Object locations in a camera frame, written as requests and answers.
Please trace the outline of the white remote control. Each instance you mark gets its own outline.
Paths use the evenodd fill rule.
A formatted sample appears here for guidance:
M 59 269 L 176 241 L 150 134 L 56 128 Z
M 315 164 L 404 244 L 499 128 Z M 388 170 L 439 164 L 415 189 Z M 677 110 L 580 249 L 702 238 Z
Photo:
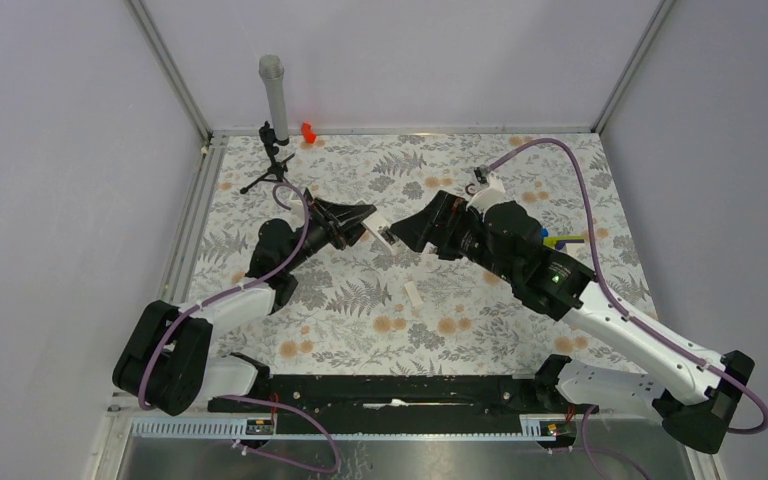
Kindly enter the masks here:
M 399 240 L 392 234 L 389 220 L 374 205 L 363 200 L 358 201 L 356 206 L 371 208 L 371 212 L 362 219 L 361 225 L 392 256 L 396 256 L 399 252 Z

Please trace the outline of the white battery cover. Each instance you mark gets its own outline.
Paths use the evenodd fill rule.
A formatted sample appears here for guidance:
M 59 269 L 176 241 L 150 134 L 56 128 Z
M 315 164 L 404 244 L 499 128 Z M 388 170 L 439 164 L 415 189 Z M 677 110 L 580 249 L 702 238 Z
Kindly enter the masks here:
M 411 304 L 414 307 L 421 306 L 424 301 L 421 297 L 421 294 L 416 286 L 416 284 L 413 281 L 408 281 L 404 284 L 405 292 L 411 302 Z

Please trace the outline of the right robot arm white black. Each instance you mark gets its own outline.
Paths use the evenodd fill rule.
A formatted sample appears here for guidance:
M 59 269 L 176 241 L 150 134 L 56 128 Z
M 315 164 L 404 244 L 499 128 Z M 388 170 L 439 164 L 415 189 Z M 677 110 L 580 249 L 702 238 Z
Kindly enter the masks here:
M 720 450 L 755 366 L 744 353 L 706 349 L 644 316 L 603 287 L 592 269 L 546 246 L 540 223 L 513 201 L 480 210 L 439 191 L 390 231 L 414 252 L 433 247 L 442 260 L 481 266 L 507 282 L 527 309 L 611 345 L 643 370 L 621 372 L 552 354 L 526 395 L 543 410 L 614 410 L 653 421 L 694 450 Z

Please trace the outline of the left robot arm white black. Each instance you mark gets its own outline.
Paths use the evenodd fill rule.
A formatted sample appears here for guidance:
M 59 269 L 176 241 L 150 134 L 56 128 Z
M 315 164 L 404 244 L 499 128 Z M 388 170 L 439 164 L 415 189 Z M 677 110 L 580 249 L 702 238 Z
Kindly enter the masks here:
M 113 369 L 114 386 L 136 396 L 142 407 L 170 416 L 224 395 L 248 411 L 264 407 L 271 387 L 258 374 L 267 367 L 242 354 L 220 356 L 216 342 L 287 305 L 298 286 L 293 271 L 323 248 L 344 250 L 364 234 L 385 244 L 392 240 L 389 222 L 370 204 L 312 198 L 293 202 L 291 210 L 302 225 L 281 218 L 264 222 L 249 270 L 237 285 L 201 301 L 148 304 Z

